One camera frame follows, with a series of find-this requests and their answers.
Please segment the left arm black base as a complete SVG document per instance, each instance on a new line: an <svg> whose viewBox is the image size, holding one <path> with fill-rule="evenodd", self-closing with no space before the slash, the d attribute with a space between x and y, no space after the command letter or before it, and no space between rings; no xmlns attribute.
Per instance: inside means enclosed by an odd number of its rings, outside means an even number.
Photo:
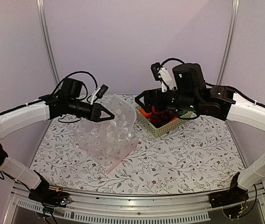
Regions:
<svg viewBox="0 0 265 224"><path fill-rule="evenodd" d="M41 180L41 183L36 189L30 189L28 198L30 200L38 201L41 204L50 207L66 207L67 204L71 203L72 199L70 194L63 191L63 188L50 189L49 183L39 173L34 171Z"/></svg>

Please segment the dark purple toy grapes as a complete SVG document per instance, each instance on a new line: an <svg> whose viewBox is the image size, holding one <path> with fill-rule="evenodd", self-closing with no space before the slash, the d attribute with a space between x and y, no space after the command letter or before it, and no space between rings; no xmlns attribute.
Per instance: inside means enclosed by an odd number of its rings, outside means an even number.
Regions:
<svg viewBox="0 0 265 224"><path fill-rule="evenodd" d="M170 122L175 117L174 110L164 110L162 112L154 112L149 118L150 121L161 121L162 123Z"/></svg>

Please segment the clear white-dotted zip bag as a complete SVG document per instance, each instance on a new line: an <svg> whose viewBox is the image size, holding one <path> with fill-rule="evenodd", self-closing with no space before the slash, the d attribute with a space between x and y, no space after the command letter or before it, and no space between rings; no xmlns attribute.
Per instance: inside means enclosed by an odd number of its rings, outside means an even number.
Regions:
<svg viewBox="0 0 265 224"><path fill-rule="evenodd" d="M128 155L138 141L133 134L136 111L116 94L111 97L107 107L115 118L99 123L82 122L75 135L77 143L82 149L106 158Z"/></svg>

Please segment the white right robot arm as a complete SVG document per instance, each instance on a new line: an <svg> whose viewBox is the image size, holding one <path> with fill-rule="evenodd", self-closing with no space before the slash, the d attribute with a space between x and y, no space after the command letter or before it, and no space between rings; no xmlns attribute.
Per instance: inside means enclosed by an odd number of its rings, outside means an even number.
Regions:
<svg viewBox="0 0 265 224"><path fill-rule="evenodd" d="M197 63L182 63L173 67L173 77L160 63L152 64L154 79L161 88L143 91L135 102L147 113L166 109L191 111L196 117L211 116L223 121L235 121L265 132L265 105L252 100L234 87L205 82ZM224 199L235 203L255 183L265 178L265 152L252 165L235 174Z"/></svg>

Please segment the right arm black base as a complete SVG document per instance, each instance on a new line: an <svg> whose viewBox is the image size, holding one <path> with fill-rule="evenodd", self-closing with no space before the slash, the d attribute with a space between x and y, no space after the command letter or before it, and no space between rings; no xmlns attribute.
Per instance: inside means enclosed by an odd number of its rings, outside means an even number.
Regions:
<svg viewBox="0 0 265 224"><path fill-rule="evenodd" d="M247 205L247 199L249 199L248 190L243 190L237 186L239 174L238 172L232 177L230 187L227 190L209 194L209 203L212 208L238 203L236 206L223 209L224 215L229 219L240 218Z"/></svg>

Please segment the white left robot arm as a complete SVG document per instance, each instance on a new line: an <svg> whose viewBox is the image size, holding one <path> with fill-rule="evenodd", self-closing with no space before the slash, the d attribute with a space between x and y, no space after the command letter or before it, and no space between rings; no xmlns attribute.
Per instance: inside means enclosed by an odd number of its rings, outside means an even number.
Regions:
<svg viewBox="0 0 265 224"><path fill-rule="evenodd" d="M62 115L74 115L92 122L114 119L112 112L99 103L84 102L79 98L82 81L65 78L59 91L39 97L37 100L16 108L0 112L0 140L8 135L40 121L51 120ZM11 158L0 143L0 171L34 189L34 194L43 203L52 199L47 181L21 162Z"/></svg>

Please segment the clear pink-zipper zip bag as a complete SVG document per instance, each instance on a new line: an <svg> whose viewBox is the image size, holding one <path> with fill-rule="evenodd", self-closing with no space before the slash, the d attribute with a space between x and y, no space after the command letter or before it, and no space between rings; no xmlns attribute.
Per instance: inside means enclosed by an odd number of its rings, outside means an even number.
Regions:
<svg viewBox="0 0 265 224"><path fill-rule="evenodd" d="M139 139L131 137L124 143L101 143L100 140L84 140L77 138L79 149L85 151L96 163L101 166L105 174L112 172L120 162L137 146Z"/></svg>

